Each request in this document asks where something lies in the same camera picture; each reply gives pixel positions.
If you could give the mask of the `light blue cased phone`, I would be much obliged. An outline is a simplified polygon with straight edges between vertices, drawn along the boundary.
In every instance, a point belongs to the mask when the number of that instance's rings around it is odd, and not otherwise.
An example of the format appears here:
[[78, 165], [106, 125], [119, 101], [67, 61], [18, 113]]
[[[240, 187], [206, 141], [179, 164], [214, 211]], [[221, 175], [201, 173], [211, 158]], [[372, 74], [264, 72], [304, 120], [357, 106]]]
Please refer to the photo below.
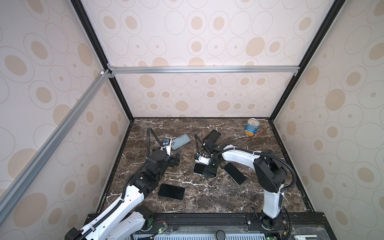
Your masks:
[[193, 173], [206, 178], [215, 178], [217, 176], [217, 168], [211, 165], [202, 165], [195, 163]]

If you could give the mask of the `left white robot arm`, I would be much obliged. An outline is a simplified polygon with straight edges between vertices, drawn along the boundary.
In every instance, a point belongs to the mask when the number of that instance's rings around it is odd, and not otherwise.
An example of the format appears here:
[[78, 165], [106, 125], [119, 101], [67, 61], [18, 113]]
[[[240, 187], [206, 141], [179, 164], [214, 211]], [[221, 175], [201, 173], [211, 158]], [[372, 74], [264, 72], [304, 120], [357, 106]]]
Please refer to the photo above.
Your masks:
[[169, 155], [164, 150], [148, 154], [145, 163], [127, 180], [123, 192], [106, 210], [84, 225], [72, 228], [66, 240], [126, 240], [151, 220], [149, 210], [133, 211], [158, 187], [168, 167], [180, 164], [179, 152]]

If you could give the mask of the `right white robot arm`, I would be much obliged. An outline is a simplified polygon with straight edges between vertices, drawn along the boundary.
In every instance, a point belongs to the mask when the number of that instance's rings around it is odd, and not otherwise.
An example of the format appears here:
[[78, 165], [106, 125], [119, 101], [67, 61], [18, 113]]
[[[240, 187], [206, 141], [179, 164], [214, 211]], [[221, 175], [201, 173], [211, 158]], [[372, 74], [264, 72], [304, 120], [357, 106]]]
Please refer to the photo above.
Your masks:
[[297, 177], [292, 167], [270, 152], [250, 151], [233, 145], [221, 145], [209, 149], [206, 144], [195, 155], [197, 163], [206, 166], [205, 176], [216, 171], [222, 161], [235, 162], [253, 169], [260, 186], [264, 189], [262, 216], [266, 220], [275, 220], [281, 213], [284, 191], [296, 185]]

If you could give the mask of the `black smartphone centre right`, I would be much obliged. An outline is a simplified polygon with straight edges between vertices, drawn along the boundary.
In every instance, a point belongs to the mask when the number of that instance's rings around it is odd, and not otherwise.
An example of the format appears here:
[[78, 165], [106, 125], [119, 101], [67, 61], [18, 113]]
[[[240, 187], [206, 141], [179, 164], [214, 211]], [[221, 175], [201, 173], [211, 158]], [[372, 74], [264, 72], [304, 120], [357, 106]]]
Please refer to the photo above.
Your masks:
[[232, 163], [226, 164], [224, 170], [238, 185], [242, 185], [247, 179]]

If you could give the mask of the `black smartphone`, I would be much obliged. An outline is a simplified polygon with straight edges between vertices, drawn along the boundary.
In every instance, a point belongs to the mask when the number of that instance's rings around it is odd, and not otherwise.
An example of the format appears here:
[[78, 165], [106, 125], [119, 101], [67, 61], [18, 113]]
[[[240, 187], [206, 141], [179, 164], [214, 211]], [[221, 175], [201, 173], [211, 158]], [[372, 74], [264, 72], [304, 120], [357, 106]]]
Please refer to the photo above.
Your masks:
[[185, 194], [185, 188], [161, 184], [158, 195], [164, 198], [183, 200]]
[[238, 185], [242, 185], [247, 179], [232, 163], [226, 164], [224, 170]]

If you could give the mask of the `black smartphone front left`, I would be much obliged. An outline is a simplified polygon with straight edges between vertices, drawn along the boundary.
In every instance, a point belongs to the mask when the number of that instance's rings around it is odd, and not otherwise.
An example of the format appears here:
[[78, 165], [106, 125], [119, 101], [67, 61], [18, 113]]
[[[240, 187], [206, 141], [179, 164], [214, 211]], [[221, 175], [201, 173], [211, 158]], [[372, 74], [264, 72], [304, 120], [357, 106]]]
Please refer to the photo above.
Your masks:
[[185, 188], [161, 184], [158, 195], [164, 198], [183, 200], [185, 194]]

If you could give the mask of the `open tin can blue label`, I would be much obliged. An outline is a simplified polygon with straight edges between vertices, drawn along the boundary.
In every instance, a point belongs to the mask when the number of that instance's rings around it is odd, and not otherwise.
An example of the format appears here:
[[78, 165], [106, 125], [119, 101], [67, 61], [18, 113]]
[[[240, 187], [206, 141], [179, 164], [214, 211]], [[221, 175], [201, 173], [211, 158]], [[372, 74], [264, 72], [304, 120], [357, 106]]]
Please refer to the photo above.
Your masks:
[[245, 135], [253, 137], [258, 131], [259, 126], [260, 126], [260, 122], [257, 119], [255, 118], [248, 119], [245, 130], [244, 130]]

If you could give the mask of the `brown twig pieces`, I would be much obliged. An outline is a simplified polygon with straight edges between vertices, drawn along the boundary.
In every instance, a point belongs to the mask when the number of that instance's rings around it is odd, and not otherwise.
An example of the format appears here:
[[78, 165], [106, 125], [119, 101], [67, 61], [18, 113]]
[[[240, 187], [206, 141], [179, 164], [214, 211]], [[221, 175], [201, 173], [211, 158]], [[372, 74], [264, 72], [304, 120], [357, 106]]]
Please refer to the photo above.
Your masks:
[[266, 127], [265, 129], [263, 129], [262, 131], [256, 133], [253, 137], [249, 138], [248, 141], [251, 141], [251, 140], [254, 140], [256, 139], [257, 137], [259, 137], [260, 135], [264, 134], [270, 127]]

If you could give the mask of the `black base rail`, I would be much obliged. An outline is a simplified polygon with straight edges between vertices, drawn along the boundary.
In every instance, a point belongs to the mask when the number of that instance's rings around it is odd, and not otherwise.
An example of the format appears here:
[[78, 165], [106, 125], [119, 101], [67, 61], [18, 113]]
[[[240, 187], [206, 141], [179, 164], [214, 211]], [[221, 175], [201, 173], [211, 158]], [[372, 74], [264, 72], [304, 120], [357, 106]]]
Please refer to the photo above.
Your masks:
[[253, 213], [154, 214], [145, 221], [139, 213], [126, 217], [106, 240], [334, 240], [323, 213], [283, 214], [266, 230]]

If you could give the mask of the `silver aluminium rail back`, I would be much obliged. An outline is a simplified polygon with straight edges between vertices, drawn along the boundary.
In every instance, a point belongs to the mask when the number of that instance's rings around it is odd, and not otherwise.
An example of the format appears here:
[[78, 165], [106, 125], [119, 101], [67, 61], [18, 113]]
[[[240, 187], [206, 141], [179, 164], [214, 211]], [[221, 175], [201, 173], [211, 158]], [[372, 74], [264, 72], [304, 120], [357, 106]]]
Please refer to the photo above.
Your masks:
[[297, 73], [299, 66], [111, 67], [116, 74]]

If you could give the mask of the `silver aluminium rail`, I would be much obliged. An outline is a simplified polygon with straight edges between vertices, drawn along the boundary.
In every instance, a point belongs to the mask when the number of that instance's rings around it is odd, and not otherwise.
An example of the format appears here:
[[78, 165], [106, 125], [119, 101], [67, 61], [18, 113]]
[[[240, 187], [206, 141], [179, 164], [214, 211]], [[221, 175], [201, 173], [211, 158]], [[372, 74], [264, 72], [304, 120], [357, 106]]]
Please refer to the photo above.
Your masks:
[[299, 66], [111, 67], [116, 74], [297, 73]]
[[105, 69], [104, 72], [95, 79], [79, 101], [77, 101], [74, 107], [70, 109], [69, 113], [64, 117], [59, 126], [36, 152], [23, 171], [13, 181], [10, 188], [1, 199], [1, 225], [4, 224], [5, 220], [96, 95], [102, 84], [109, 78], [111, 72], [111, 70]]

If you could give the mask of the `black vertical frame post left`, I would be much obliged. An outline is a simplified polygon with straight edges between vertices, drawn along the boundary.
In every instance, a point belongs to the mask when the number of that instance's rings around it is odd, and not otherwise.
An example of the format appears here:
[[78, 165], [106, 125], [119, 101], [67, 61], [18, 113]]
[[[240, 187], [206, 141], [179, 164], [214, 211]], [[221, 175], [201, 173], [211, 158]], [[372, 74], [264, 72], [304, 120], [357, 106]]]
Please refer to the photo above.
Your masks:
[[[79, 18], [85, 32], [86, 32], [86, 35], [103, 67], [104, 70], [111, 70], [110, 66], [109, 66], [109, 61], [106, 57], [106, 54], [103, 50], [103, 47], [101, 45], [101, 42], [99, 41], [99, 38], [97, 37], [96, 35], [96, 32], [92, 26], [92, 23], [91, 23], [91, 20], [90, 18], [88, 17], [88, 14], [86, 13], [86, 10], [85, 10], [85, 7], [83, 5], [83, 3], [79, 0], [70, 0], [75, 12], [76, 12], [76, 15], [77, 17]], [[122, 105], [123, 107], [123, 110], [124, 112], [126, 113], [129, 121], [133, 121], [134, 120], [134, 117], [133, 117], [133, 114], [127, 104], [127, 101], [123, 95], [123, 92], [122, 92], [122, 89], [120, 87], [120, 85], [118, 84], [118, 81], [116, 79], [116, 77], [112, 76], [109, 78], [110, 80], [110, 83], [118, 97], [118, 100], [120, 102], [120, 104]]]

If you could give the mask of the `black vertical frame post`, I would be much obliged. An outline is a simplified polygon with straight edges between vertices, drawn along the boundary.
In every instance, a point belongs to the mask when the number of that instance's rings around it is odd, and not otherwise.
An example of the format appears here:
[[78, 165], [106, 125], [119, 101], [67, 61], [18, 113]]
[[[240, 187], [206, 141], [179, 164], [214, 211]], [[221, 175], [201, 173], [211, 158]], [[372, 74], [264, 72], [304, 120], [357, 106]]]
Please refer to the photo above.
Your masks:
[[[96, 32], [92, 26], [92, 23], [91, 23], [91, 20], [90, 18], [88, 17], [88, 14], [86, 13], [86, 10], [85, 10], [85, 7], [83, 5], [83, 3], [79, 0], [70, 0], [75, 12], [76, 12], [76, 15], [77, 17], [79, 18], [85, 32], [86, 32], [86, 35], [103, 67], [104, 70], [111, 70], [110, 66], [109, 66], [109, 61], [106, 57], [106, 54], [103, 50], [103, 47], [101, 45], [101, 42], [99, 41], [99, 38], [97, 37], [96, 35]], [[110, 83], [118, 97], [118, 100], [120, 102], [120, 104], [122, 105], [123, 107], [123, 110], [124, 112], [126, 113], [129, 121], [133, 121], [134, 120], [134, 117], [133, 117], [133, 114], [127, 104], [127, 101], [123, 95], [123, 92], [122, 92], [122, 89], [120, 87], [120, 85], [118, 84], [118, 81], [116, 79], [116, 77], [112, 76], [109, 78], [110, 80]]]
[[292, 91], [294, 90], [295, 86], [297, 85], [297, 82], [299, 81], [301, 75], [304, 73], [306, 67], [310, 63], [311, 59], [315, 55], [316, 50], [319, 48], [320, 44], [324, 40], [326, 34], [330, 30], [332, 24], [334, 23], [335, 19], [337, 18], [339, 12], [343, 8], [344, 4], [346, 3], [346, 0], [336, 0], [331, 5], [330, 10], [325, 15], [324, 20], [321, 22], [321, 25], [318, 29], [318, 31], [315, 34], [314, 39], [312, 40], [311, 44], [309, 45], [309, 48], [307, 49], [306, 53], [304, 54], [303, 59], [301, 60], [299, 64], [299, 70], [289, 81], [288, 86], [286, 87], [285, 91], [283, 92], [283, 95], [281, 96], [277, 106], [275, 107], [274, 111], [272, 112], [271, 116], [269, 117], [269, 122], [273, 123], [275, 119], [277, 118], [278, 114], [282, 110], [284, 104], [286, 103], [288, 97], [291, 95]]

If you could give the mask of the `silver aluminium rail left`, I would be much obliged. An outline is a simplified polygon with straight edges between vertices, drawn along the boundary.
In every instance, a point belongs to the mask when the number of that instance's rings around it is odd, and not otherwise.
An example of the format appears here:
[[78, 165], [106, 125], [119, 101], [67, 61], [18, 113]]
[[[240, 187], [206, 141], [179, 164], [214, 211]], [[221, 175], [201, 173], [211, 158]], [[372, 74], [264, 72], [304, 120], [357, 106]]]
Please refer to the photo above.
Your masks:
[[10, 188], [1, 199], [1, 225], [4, 224], [5, 220], [96, 95], [102, 84], [109, 78], [111, 72], [111, 70], [105, 69], [104, 72], [95, 79], [79, 101], [77, 101], [74, 107], [70, 109], [69, 113], [64, 117], [59, 126], [36, 152], [23, 171], [13, 181]]

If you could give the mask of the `black vertical frame post right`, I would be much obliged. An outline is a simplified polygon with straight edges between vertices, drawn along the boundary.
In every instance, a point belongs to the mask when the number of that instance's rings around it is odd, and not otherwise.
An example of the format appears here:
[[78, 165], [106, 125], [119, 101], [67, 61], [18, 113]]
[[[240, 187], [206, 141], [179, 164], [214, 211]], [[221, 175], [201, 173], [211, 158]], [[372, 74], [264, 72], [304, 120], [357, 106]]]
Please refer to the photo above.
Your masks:
[[332, 24], [334, 23], [335, 19], [337, 18], [339, 12], [343, 8], [344, 4], [346, 3], [346, 0], [336, 0], [331, 5], [330, 10], [325, 15], [324, 20], [321, 22], [321, 25], [318, 29], [318, 31], [315, 34], [314, 39], [312, 40], [311, 44], [309, 45], [309, 48], [307, 49], [306, 53], [304, 54], [303, 59], [301, 60], [299, 64], [299, 70], [289, 81], [288, 86], [286, 87], [285, 91], [283, 92], [283, 95], [281, 96], [277, 106], [275, 107], [274, 111], [272, 112], [271, 116], [269, 117], [269, 122], [273, 123], [275, 119], [277, 118], [278, 114], [282, 110], [284, 104], [286, 103], [288, 97], [291, 95], [292, 91], [294, 90], [295, 86], [297, 85], [297, 82], [299, 81], [301, 75], [304, 73], [306, 67], [310, 63], [311, 59], [315, 55], [316, 50], [319, 48], [320, 44], [324, 40], [326, 34], [330, 30]]

